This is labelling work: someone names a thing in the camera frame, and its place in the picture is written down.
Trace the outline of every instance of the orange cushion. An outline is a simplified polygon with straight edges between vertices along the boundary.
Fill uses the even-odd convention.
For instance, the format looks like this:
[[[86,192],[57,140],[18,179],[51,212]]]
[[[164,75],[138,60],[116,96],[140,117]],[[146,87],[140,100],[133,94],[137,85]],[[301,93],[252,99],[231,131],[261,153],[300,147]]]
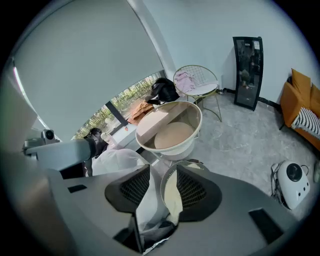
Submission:
[[[311,88],[310,109],[318,118],[320,118],[320,89],[314,84],[312,84]]]
[[[292,68],[292,85],[300,93],[303,106],[310,108],[311,79]]]

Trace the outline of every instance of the black slot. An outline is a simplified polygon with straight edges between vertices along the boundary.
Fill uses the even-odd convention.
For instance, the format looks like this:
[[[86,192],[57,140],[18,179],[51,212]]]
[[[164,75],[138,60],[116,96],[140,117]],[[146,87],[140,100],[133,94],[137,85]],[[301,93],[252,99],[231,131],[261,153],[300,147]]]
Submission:
[[[70,186],[68,187],[68,190],[70,193],[74,193],[74,192],[77,192],[77,191],[80,191],[80,190],[84,190],[86,189],[87,187],[85,185],[76,185],[76,186]]]
[[[264,209],[249,211],[249,215],[268,244],[271,244],[283,234],[282,230],[277,226],[277,224],[271,219]]]

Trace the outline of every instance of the glass window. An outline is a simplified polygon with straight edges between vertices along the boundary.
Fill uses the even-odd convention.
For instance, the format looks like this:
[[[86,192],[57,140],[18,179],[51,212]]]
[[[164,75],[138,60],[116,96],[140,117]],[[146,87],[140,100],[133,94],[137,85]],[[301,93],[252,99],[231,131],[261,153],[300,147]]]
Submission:
[[[121,115],[127,120],[132,111],[150,94],[153,83],[162,77],[160,72],[149,75],[128,89],[115,96],[111,102]]]
[[[97,127],[102,130],[103,133],[110,133],[114,128],[118,127],[120,122],[110,112],[110,110],[104,105],[97,112],[91,116],[88,121],[75,133],[73,139],[83,139],[90,130]]]

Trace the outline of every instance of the orange sofa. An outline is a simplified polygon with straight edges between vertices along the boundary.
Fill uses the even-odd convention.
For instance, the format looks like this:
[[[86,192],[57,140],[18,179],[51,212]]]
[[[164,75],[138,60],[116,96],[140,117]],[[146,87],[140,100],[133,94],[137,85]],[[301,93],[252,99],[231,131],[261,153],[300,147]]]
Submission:
[[[311,110],[318,118],[320,118],[320,90],[314,84],[311,86],[311,79],[309,77],[292,69],[292,84],[288,81],[284,83],[280,105],[283,113],[284,125],[287,127],[291,127],[291,124],[299,114],[301,107]],[[320,151],[319,139],[301,128],[296,128],[295,131],[306,138],[318,151]]]

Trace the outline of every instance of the wire chair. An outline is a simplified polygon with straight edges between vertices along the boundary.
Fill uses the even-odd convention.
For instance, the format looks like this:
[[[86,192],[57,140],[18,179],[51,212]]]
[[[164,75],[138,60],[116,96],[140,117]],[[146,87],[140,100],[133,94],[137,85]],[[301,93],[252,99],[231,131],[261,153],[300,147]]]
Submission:
[[[176,84],[176,74],[180,71],[185,71],[188,74],[190,74],[192,80],[194,81],[195,84],[195,88],[184,92],[181,91],[177,84]],[[187,100],[189,99],[189,97],[194,98],[195,100],[195,104],[198,105],[198,99],[202,99],[202,107],[205,110],[209,110],[212,113],[214,113],[220,120],[220,122],[222,122],[222,116],[221,116],[221,112],[220,112],[220,107],[219,107],[219,102],[217,99],[217,89],[219,88],[218,85],[218,79],[216,77],[216,75],[209,70],[208,68],[204,67],[204,66],[200,66],[200,65],[186,65],[183,67],[180,67],[173,75],[173,82],[174,82],[174,86],[177,89],[177,91],[180,94],[184,94],[187,96]],[[217,113],[215,113],[213,110],[206,108],[204,106],[204,101],[205,98],[213,95],[215,96],[216,99],[216,103],[219,109],[219,115]]]

